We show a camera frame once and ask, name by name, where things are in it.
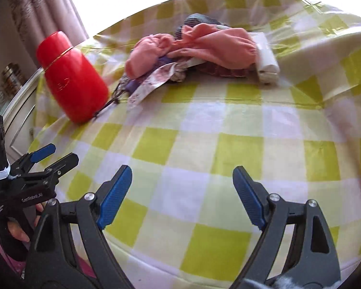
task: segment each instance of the red bottle cap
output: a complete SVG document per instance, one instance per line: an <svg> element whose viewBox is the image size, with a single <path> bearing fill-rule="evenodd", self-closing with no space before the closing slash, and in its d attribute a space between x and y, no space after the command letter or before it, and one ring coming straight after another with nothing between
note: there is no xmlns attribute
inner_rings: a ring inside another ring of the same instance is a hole
<svg viewBox="0 0 361 289"><path fill-rule="evenodd" d="M72 43L64 32L55 32L47 37L37 48L36 57L46 69L64 51L72 47Z"/></svg>

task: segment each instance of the cabinet door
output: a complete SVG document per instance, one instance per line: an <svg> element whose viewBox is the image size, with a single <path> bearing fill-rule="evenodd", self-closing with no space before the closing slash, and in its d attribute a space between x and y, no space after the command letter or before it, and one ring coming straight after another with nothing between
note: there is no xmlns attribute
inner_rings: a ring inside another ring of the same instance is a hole
<svg viewBox="0 0 361 289"><path fill-rule="evenodd" d="M12 164L27 153L33 141L36 88L41 70L38 70L11 101L4 112L5 148Z"/></svg>

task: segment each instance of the white strap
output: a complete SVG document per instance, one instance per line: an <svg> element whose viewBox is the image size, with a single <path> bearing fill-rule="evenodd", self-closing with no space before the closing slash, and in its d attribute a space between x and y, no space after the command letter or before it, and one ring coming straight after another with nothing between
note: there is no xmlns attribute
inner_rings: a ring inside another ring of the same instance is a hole
<svg viewBox="0 0 361 289"><path fill-rule="evenodd" d="M7 159L7 162L8 162L8 166L4 170L0 171L0 180L6 179L8 177L8 175L10 174L11 165L10 165L10 162L8 161L8 159Z"/></svg>

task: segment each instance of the blue gripper pad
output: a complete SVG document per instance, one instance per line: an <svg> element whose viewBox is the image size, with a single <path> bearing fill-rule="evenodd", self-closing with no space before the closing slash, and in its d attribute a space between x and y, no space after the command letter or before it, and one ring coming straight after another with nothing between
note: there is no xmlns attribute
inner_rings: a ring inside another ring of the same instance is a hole
<svg viewBox="0 0 361 289"><path fill-rule="evenodd" d="M55 145L50 143L45 147L38 149L31 155L31 163L39 163L41 160L45 159L51 154L54 154L55 151L56 151Z"/></svg>
<svg viewBox="0 0 361 289"><path fill-rule="evenodd" d="M266 220L263 215L262 203L252 188L252 185L255 185L255 182L250 178L243 167L236 167L233 170L232 181L251 223L262 230L266 225Z"/></svg>
<svg viewBox="0 0 361 289"><path fill-rule="evenodd" d="M100 215L97 220L100 229L104 229L114 221L116 213L132 183L132 170L129 166L126 166L121 175L118 174L117 172L113 179L110 180L114 184L100 204Z"/></svg>

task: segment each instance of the plastic tablecloth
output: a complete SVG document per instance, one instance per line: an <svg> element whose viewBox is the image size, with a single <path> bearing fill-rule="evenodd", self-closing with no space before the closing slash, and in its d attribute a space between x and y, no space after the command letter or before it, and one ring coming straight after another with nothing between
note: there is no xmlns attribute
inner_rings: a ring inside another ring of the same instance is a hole
<svg viewBox="0 0 361 289"><path fill-rule="evenodd" d="M134 44L172 33L192 13L264 32L281 67L276 86L191 72L128 111L126 100L96 120L71 123L43 76L34 151L54 143L45 166L74 152L58 198L95 192L120 165L133 183L105 236L137 289L228 288L260 232L232 184L243 165L285 200L316 199L342 270L361 260L361 18L305 0L169 0L80 44L110 88ZM271 276L281 271L288 226ZM85 256L78 243L79 253Z"/></svg>

